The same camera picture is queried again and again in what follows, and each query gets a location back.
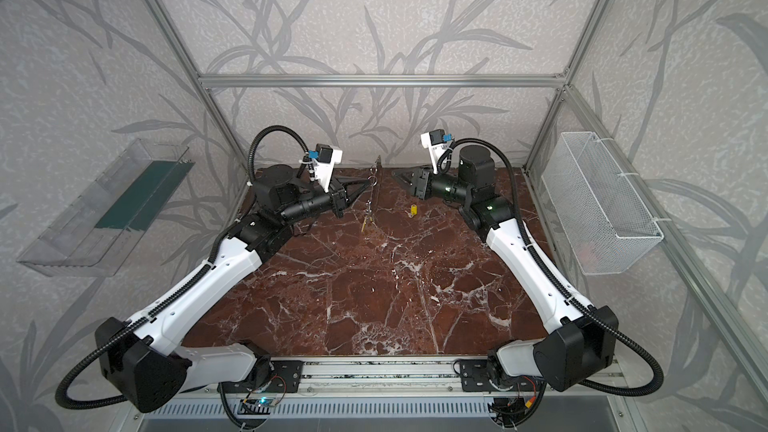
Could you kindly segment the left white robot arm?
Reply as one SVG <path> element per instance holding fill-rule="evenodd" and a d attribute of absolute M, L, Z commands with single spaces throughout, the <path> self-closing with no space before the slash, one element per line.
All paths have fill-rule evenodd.
<path fill-rule="evenodd" d="M 341 217 L 371 185 L 337 177 L 317 164 L 309 180 L 296 169 L 270 166 L 251 183 L 255 204 L 213 247 L 211 256 L 162 297 L 129 320 L 127 334 L 111 318 L 96 332 L 98 345 L 116 344 L 99 359 L 103 376 L 127 401 L 146 413 L 180 392 L 220 382 L 260 387 L 270 355 L 251 342 L 185 347 L 191 328 L 246 276 L 265 265 L 294 235 L 296 223 L 331 212 Z"/>

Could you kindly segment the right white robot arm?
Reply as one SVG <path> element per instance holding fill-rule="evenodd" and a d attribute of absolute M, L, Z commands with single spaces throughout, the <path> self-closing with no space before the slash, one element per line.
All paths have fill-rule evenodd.
<path fill-rule="evenodd" d="M 598 325 L 615 327 L 609 307 L 593 309 L 587 317 L 577 308 L 591 302 L 564 278 L 519 221 L 513 202 L 496 190 L 495 165 L 490 151 L 468 145 L 460 152 L 455 175 L 438 175 L 435 164 L 397 170 L 393 177 L 409 195 L 421 200 L 439 198 L 457 205 L 468 227 L 501 258 L 532 301 L 546 336 L 513 341 L 489 355 L 493 383 L 506 388 L 514 377 L 544 380 L 564 391 L 613 361 L 615 338 Z"/>

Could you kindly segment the silver metal key holder plate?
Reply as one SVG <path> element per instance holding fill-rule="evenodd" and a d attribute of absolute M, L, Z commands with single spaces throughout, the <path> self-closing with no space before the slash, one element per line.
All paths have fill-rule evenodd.
<path fill-rule="evenodd" d="M 382 169 L 382 159 L 381 159 L 381 156 L 378 156 L 374 161 L 374 163 L 369 168 L 368 179 L 373 180 L 373 185 L 370 188 L 370 196 L 366 201 L 365 213 L 363 218 L 363 221 L 365 218 L 368 218 L 369 222 L 367 226 L 372 225 L 375 222 L 374 202 L 377 200 L 377 197 L 378 197 L 378 191 L 379 191 L 378 183 L 380 181 L 381 169 Z"/>

